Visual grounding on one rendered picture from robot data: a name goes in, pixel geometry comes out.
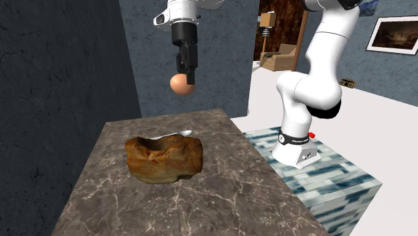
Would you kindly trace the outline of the blue wall picture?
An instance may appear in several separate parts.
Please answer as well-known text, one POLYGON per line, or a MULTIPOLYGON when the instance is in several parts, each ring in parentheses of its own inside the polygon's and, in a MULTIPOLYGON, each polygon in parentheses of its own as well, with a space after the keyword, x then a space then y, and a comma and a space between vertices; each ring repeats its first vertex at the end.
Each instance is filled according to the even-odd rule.
POLYGON ((360 9, 359 16, 360 17, 369 17, 373 16, 379 0, 362 0, 361 3, 358 5, 360 9))

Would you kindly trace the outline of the white spoon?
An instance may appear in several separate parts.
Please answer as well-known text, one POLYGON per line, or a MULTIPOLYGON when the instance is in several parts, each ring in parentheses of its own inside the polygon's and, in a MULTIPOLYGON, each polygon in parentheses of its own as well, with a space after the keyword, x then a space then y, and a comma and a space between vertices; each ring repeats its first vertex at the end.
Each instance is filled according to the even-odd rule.
POLYGON ((171 136, 171 135, 182 135, 184 137, 189 136, 192 133, 192 130, 183 130, 183 131, 178 131, 175 133, 170 133, 167 135, 161 135, 161 136, 157 136, 157 137, 152 137, 152 139, 160 139, 162 137, 167 137, 167 136, 171 136))

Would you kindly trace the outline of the brown egg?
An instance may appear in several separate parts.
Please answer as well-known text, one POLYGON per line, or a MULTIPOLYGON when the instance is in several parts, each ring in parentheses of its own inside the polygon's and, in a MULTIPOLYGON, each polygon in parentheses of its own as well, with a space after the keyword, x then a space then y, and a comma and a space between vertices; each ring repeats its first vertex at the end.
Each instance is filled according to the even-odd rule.
POLYGON ((187 76, 185 74, 172 76, 169 84, 175 94, 182 96, 191 94, 195 89, 194 84, 187 84, 187 76))

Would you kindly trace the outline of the brown bread loaf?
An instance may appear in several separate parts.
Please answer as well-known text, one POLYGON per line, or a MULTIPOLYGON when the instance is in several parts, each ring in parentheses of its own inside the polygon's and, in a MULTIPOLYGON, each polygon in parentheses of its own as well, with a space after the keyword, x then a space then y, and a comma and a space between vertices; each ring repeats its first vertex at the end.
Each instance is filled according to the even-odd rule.
POLYGON ((136 179, 148 184, 173 183, 202 171, 203 145, 198 138, 179 134, 125 142, 127 166, 136 179))

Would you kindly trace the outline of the blue white patterned robot stand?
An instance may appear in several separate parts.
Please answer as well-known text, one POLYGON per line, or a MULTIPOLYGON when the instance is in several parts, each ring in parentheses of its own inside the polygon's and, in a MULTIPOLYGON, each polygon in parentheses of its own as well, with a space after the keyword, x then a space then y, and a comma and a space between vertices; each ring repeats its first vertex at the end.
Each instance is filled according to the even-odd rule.
POLYGON ((272 156, 276 127, 244 135, 331 236, 350 236, 382 183, 318 140, 321 160, 297 169, 272 156))

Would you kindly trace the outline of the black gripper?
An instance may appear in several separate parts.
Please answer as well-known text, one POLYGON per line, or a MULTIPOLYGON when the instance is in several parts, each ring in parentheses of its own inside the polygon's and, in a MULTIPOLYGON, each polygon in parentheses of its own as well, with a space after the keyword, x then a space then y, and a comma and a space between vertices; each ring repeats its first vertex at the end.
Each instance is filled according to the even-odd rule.
POLYGON ((186 73, 187 84, 195 84, 198 67, 197 26, 190 22, 177 22, 171 26, 173 45, 179 48, 176 65, 179 73, 186 73))

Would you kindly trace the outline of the floor lamp with tan shade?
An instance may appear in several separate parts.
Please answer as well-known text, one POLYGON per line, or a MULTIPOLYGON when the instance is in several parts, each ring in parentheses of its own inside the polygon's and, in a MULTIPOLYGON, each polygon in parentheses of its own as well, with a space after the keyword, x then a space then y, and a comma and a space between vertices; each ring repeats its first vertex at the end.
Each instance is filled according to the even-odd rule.
POLYGON ((270 35, 269 30, 275 26, 275 18, 276 18, 276 13, 274 11, 268 11, 266 13, 262 13, 260 16, 259 23, 260 23, 260 26, 264 28, 263 33, 262 33, 262 36, 264 37, 262 53, 265 52, 266 41, 270 35))

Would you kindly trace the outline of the white framed dark picture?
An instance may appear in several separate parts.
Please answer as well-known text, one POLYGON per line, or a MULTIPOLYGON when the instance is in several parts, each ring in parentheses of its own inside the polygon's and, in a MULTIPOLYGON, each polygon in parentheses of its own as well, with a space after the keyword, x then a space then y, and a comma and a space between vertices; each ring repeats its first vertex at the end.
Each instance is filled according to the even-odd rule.
POLYGON ((379 17, 366 50, 416 55, 418 52, 418 15, 379 17))

